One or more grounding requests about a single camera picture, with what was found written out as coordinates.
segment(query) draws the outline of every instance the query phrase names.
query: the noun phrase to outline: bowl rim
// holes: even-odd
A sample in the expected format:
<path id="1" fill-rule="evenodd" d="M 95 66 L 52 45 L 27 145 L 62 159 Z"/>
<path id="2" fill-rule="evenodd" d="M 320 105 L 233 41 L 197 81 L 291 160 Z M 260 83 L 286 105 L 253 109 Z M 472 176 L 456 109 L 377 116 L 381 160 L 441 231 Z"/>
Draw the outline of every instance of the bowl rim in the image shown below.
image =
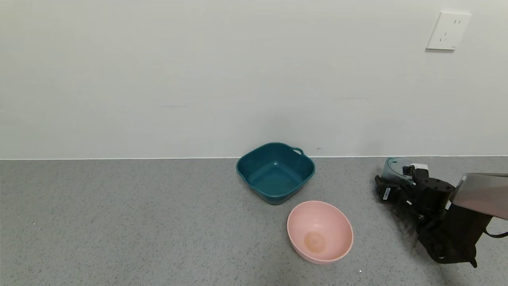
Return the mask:
<path id="1" fill-rule="evenodd" d="M 307 203 L 322 203 L 322 204 L 325 204 L 325 205 L 331 206 L 332 208 L 336 209 L 336 210 L 337 210 L 337 211 L 338 211 L 341 215 L 343 215 L 343 216 L 344 216 L 344 218 L 346 219 L 346 221 L 347 221 L 347 223 L 348 223 L 348 225 L 349 225 L 349 227 L 350 227 L 350 230 L 351 230 L 351 244 L 349 245 L 349 248 L 347 249 L 347 251 L 346 251 L 343 255 L 339 256 L 338 258 L 334 258 L 334 259 L 330 259 L 330 260 L 318 259 L 318 258 L 314 258 L 314 257 L 312 257 L 312 256 L 307 255 L 305 252 L 303 252 L 303 251 L 302 251 L 302 250 L 301 250 L 301 249 L 300 249 L 300 248 L 299 248 L 299 247 L 295 244 L 295 242 L 293 241 L 293 238 L 291 237 L 291 234 L 290 234 L 290 232 L 289 232 L 289 220 L 291 219 L 291 215 L 293 214 L 293 212 L 295 211 L 295 209 L 296 209 L 297 207 L 299 207 L 300 205 L 303 205 L 303 204 L 307 204 Z M 304 255 L 304 256 L 306 256 L 306 257 L 308 257 L 308 258 L 312 259 L 312 260 L 315 260 L 315 261 L 318 261 L 318 262 L 324 262 L 324 263 L 325 263 L 325 262 L 335 262 L 335 261 L 337 261 L 337 260 L 339 260 L 339 259 L 343 258 L 344 256 L 346 256 L 346 255 L 349 253 L 349 251 L 351 250 L 351 248 L 353 247 L 353 242 L 354 242 L 354 240 L 355 240 L 355 233 L 353 232 L 353 227 L 351 226 L 351 222 L 349 221 L 349 219 L 347 218 L 347 216 L 346 216 L 343 212 L 341 212 L 341 211 L 340 211 L 340 209 L 338 209 L 336 206 L 334 206 L 334 205 L 332 205 L 332 204 L 329 204 L 329 203 L 327 203 L 327 202 L 323 202 L 323 201 L 305 201 L 305 202 L 302 202 L 302 203 L 299 203 L 298 205 L 296 205 L 296 206 L 295 206 L 295 207 L 291 210 L 291 212 L 289 213 L 289 216 L 288 216 L 288 221 L 287 221 L 287 223 L 286 223 L 286 229 L 287 229 L 287 231 L 288 231 L 289 240 L 291 240 L 291 244 L 293 245 L 293 247 L 294 247 L 294 248 L 296 248 L 296 249 L 298 250 L 297 252 L 301 253 L 302 255 Z"/>

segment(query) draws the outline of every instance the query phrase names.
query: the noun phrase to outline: basin handle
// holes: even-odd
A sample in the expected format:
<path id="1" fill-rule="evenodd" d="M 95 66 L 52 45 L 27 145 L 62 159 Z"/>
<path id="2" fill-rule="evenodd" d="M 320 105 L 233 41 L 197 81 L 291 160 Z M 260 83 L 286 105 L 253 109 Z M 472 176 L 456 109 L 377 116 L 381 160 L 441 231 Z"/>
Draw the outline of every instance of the basin handle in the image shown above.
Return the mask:
<path id="1" fill-rule="evenodd" d="M 305 154 L 303 153 L 303 150 L 302 150 L 302 149 L 300 149 L 300 148 L 298 148 L 298 147 L 291 147 L 291 149 L 293 149 L 293 150 L 295 150 L 295 151 L 298 151 L 298 152 L 300 152 L 300 155 L 305 156 Z"/>

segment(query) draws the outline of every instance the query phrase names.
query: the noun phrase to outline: black cable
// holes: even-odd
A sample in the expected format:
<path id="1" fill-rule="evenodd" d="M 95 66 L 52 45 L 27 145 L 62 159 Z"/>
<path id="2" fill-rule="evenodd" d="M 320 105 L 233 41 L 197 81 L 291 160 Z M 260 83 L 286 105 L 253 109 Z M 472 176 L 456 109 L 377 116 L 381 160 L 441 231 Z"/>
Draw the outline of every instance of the black cable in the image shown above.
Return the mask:
<path id="1" fill-rule="evenodd" d="M 508 232 L 505 232 L 503 234 L 498 234 L 498 235 L 492 235 L 490 234 L 488 231 L 487 231 L 487 228 L 485 228 L 485 230 L 483 231 L 484 234 L 490 236 L 490 237 L 493 237 L 493 238 L 503 238 L 503 237 L 507 237 L 508 236 Z"/>

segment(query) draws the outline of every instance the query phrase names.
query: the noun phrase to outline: plastic bowl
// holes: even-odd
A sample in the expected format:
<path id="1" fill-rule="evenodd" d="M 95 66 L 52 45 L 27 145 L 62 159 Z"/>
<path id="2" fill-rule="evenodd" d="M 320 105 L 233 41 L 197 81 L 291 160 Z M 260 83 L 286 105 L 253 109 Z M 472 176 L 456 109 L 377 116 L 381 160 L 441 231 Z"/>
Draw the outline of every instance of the plastic bowl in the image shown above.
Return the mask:
<path id="1" fill-rule="evenodd" d="M 236 171 L 262 199 L 278 205 L 307 183 L 314 175 L 315 166 L 302 149 L 274 142 L 240 158 Z"/>
<path id="2" fill-rule="evenodd" d="M 288 235 L 296 252 L 315 264 L 335 262 L 353 245 L 353 228 L 347 217 L 320 201 L 303 202 L 291 211 Z"/>

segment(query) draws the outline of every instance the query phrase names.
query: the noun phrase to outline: white wall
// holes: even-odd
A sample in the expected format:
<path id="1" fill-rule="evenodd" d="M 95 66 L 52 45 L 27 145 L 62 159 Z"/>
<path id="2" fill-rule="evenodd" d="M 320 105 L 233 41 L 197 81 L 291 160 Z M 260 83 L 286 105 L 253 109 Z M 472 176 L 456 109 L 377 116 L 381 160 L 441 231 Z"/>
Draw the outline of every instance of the white wall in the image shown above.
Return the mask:
<path id="1" fill-rule="evenodd" d="M 508 155 L 504 0 L 0 3 L 2 159 Z"/>

